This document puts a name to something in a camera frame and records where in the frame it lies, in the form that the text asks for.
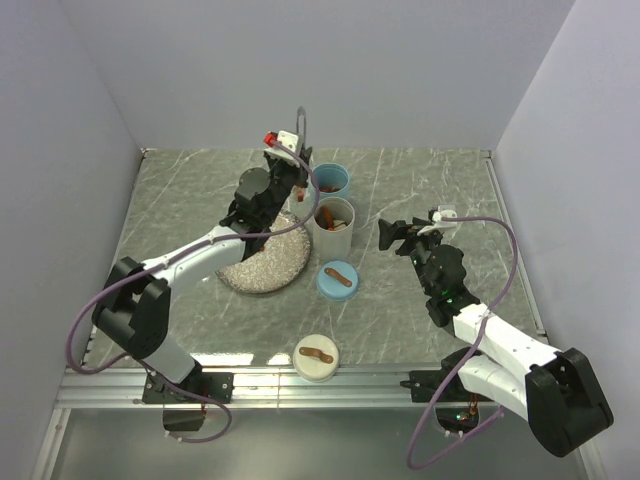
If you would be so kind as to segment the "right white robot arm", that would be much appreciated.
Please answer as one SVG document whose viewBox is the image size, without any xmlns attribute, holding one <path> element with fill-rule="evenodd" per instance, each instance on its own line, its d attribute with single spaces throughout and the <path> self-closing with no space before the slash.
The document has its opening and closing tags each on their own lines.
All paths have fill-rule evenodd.
<svg viewBox="0 0 640 480">
<path fill-rule="evenodd" d="M 476 394 L 524 419 L 541 446 L 564 457 L 614 423 L 614 415 L 588 358 L 561 351 L 512 326 L 465 285 L 463 252 L 443 241 L 462 217 L 451 209 L 432 210 L 427 219 L 379 220 L 379 248 L 401 245 L 396 255 L 410 259 L 427 297 L 432 322 L 467 346 L 442 363 L 441 381 L 413 371 L 406 387 L 424 402 L 429 417 L 442 396 L 455 400 Z"/>
</svg>

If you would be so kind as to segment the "white lid brown handle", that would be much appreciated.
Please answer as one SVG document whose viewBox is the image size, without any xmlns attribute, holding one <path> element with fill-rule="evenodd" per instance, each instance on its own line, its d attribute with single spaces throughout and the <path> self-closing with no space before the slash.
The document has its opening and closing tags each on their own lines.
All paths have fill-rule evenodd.
<svg viewBox="0 0 640 480">
<path fill-rule="evenodd" d="M 337 372 L 339 361 L 337 345 L 325 335 L 307 335 L 294 349 L 294 368 L 300 377 L 310 382 L 329 380 Z"/>
</svg>

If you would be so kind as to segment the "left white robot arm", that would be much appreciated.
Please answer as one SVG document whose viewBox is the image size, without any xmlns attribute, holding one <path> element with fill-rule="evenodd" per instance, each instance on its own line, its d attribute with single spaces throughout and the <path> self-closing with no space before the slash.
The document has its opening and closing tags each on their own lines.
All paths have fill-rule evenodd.
<svg viewBox="0 0 640 480">
<path fill-rule="evenodd" d="M 209 396 L 201 364 L 168 334 L 172 296 L 248 260 L 276 236 L 272 226 L 291 192 L 316 182 L 306 134 L 306 111 L 298 108 L 294 131 L 265 136 L 266 167 L 242 173 L 227 215 L 210 232 L 152 260 L 119 260 L 95 301 L 94 326 L 180 402 Z"/>
</svg>

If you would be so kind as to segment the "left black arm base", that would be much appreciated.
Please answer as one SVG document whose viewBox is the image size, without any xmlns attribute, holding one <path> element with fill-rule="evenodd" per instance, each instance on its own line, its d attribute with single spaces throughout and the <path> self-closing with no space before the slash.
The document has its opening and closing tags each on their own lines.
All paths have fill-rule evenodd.
<svg viewBox="0 0 640 480">
<path fill-rule="evenodd" d="M 177 385 L 151 372 L 146 377 L 142 403 L 163 407 L 163 426 L 170 434 L 191 434 L 204 426 L 208 406 L 231 402 L 233 389 L 231 372 L 198 371 Z"/>
</svg>

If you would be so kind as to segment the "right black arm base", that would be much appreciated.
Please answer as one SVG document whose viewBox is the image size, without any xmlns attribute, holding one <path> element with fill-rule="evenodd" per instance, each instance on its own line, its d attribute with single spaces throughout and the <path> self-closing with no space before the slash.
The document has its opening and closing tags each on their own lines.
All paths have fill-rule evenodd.
<svg viewBox="0 0 640 480">
<path fill-rule="evenodd" d="M 410 390 L 413 403 L 428 403 L 445 377 L 444 370 L 413 370 L 400 386 Z M 434 407 L 437 429 L 446 436 L 462 435 L 475 429 L 480 420 L 478 400 L 478 395 L 466 391 L 455 377 L 439 397 L 440 407 Z"/>
</svg>

